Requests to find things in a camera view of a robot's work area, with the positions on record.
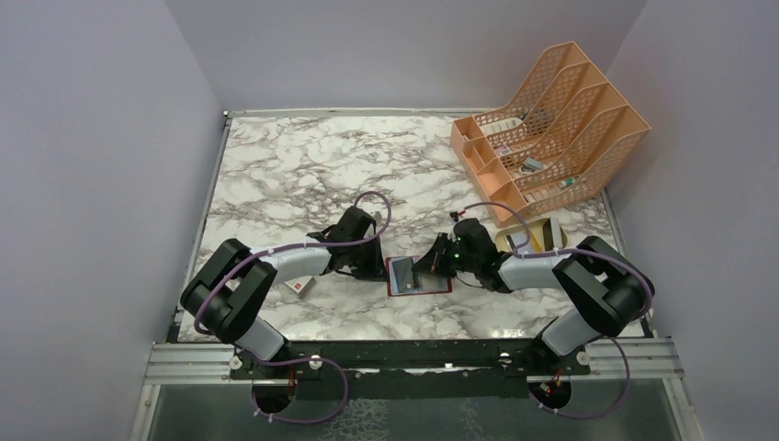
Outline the red leather card holder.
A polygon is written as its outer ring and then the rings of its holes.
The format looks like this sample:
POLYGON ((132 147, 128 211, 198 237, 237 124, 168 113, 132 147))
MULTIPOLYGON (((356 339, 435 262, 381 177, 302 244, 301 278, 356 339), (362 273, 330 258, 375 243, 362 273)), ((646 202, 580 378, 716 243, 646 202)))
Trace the red leather card holder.
POLYGON ((418 256, 395 256, 385 259, 388 273, 387 294, 391 298, 450 293, 449 278, 415 271, 418 256))

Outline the black vip card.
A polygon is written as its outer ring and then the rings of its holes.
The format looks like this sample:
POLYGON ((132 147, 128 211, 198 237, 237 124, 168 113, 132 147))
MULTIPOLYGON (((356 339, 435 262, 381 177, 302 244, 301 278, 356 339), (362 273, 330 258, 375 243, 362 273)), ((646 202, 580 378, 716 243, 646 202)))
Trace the black vip card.
POLYGON ((413 271, 397 273, 396 284, 399 293, 419 292, 423 288, 423 282, 420 275, 413 271))

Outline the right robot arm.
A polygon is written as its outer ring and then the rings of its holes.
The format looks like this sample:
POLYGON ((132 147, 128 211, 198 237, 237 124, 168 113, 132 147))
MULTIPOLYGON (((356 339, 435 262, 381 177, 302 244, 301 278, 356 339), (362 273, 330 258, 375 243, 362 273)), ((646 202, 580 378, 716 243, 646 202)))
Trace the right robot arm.
POLYGON ((590 235, 573 248, 506 252, 475 219, 461 220, 452 233, 439 234, 413 269, 447 278, 470 273, 493 292, 564 291, 571 309, 534 338, 529 352, 532 366, 544 374, 562 367, 580 346, 619 336, 648 311, 655 295, 649 279, 598 236, 590 235))

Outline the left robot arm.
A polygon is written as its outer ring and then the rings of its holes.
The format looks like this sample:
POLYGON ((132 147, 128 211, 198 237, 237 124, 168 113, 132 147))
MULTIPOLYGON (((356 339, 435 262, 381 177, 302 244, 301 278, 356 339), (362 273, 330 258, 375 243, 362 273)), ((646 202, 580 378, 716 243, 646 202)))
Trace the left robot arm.
POLYGON ((289 354, 283 334, 259 317, 270 289, 344 267, 359 280, 385 281, 376 234, 377 221, 352 206, 337 223, 309 233, 296 247, 252 251, 239 240, 228 239, 189 281, 179 303, 219 341, 254 355, 254 365, 262 374, 277 377, 288 368, 289 354))

